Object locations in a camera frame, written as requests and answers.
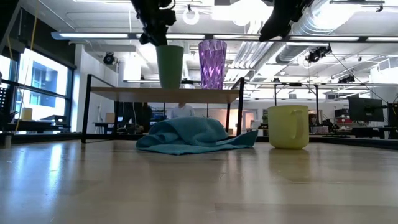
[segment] computer monitor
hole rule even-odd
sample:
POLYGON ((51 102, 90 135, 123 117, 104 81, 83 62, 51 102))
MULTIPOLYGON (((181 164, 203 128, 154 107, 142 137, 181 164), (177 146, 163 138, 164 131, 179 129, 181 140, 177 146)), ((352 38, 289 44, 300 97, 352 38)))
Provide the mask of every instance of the computer monitor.
POLYGON ((378 99, 348 98, 349 118, 353 121, 384 121, 383 102, 378 99))

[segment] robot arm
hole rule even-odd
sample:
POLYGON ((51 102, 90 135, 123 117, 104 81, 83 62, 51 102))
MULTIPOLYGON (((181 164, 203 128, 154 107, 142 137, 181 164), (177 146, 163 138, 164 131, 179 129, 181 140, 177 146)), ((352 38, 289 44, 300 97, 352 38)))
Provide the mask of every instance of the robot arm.
POLYGON ((141 44, 151 43, 154 46, 167 45, 166 33, 169 26, 176 21, 174 6, 168 7, 172 0, 131 0, 141 21, 144 33, 141 44))

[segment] wooden floor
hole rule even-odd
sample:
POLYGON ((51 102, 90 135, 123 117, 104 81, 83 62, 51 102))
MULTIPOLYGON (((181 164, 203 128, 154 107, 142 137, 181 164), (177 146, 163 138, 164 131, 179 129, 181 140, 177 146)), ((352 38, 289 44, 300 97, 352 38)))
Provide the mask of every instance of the wooden floor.
POLYGON ((0 150, 0 223, 398 223, 398 151, 311 144, 189 156, 134 142, 0 150))

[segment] ceiling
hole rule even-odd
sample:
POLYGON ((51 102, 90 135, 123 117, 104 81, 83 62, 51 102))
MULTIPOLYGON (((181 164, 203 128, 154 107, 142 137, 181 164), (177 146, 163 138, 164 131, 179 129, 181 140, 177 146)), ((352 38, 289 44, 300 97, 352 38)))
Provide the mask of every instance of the ceiling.
MULTIPOLYGON (((35 12, 36 0, 21 0, 22 7, 29 12, 35 12)), ((241 1, 260 1, 260 0, 241 0, 241 1)), ((185 6, 176 7, 177 22, 170 27, 169 32, 173 33, 247 33, 250 32, 250 25, 237 26, 232 20, 213 20, 211 12, 214 7, 214 0, 203 0, 200 11, 200 19, 195 25, 188 25, 184 22, 182 15, 185 6)), ((269 14, 271 7, 265 7, 269 14)), ((40 0, 38 18, 52 26, 60 32, 141 32, 142 25, 136 19, 134 8, 131 4, 105 4, 103 2, 75 2, 74 0, 40 0)), ((376 12, 376 8, 369 7, 366 10, 355 13, 348 21, 333 31, 337 35, 395 35, 398 33, 398 13, 395 10, 385 10, 376 12)), ((157 73, 155 48, 150 45, 141 45, 137 40, 97 40, 91 41, 91 45, 135 45, 141 55, 147 61, 146 69, 142 72, 152 76, 157 73)), ((184 41, 184 46, 197 46, 198 41, 184 41)), ((227 60, 234 60, 236 54, 242 46, 242 42, 227 42, 227 60)), ((257 77, 268 78, 270 81, 275 75, 282 82, 305 82, 310 77, 317 82, 337 82, 338 79, 331 79, 332 76, 344 75, 345 68, 352 68, 356 75, 366 82, 369 76, 369 68, 377 65, 377 62, 367 62, 388 55, 398 55, 397 44, 332 44, 333 53, 338 60, 328 55, 316 64, 312 64, 308 69, 308 63, 304 60, 304 55, 297 57, 294 62, 283 66, 281 71, 272 74, 256 74, 257 77)), ((128 52, 120 52, 119 57, 127 57, 128 52)), ((199 59, 192 55, 187 62, 189 70, 199 70, 199 59)), ((238 75, 233 75, 236 79, 247 75, 248 71, 243 71, 238 75)))

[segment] purple vase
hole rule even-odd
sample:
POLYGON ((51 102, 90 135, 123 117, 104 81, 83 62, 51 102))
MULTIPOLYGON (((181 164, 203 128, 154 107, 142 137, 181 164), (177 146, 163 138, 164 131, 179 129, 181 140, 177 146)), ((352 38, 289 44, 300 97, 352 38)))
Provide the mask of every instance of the purple vase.
POLYGON ((199 43, 201 87, 223 89, 226 58, 226 42, 204 40, 199 43))

